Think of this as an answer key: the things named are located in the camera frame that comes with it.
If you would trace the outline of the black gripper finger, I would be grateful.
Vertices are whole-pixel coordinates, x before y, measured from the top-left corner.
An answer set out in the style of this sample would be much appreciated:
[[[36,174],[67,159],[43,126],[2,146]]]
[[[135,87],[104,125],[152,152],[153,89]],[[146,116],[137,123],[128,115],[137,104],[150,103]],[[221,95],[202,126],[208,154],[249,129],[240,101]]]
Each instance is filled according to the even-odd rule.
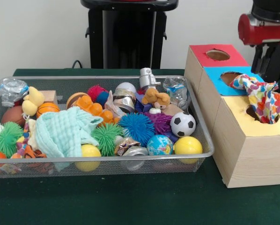
[[[251,72],[259,72],[262,64],[262,54],[264,45],[255,46],[255,55],[251,66]]]
[[[278,71],[278,58],[276,57],[276,49],[278,44],[269,44],[266,52],[266,57],[268,59],[266,76],[274,76],[276,71]]]

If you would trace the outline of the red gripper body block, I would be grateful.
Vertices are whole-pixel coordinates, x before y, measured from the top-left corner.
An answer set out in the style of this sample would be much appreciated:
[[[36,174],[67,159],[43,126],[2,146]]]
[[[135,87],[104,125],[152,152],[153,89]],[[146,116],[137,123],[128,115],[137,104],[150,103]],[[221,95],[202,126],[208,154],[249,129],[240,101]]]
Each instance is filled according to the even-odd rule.
[[[252,14],[242,14],[238,35],[244,45],[280,43],[280,23],[258,20]]]

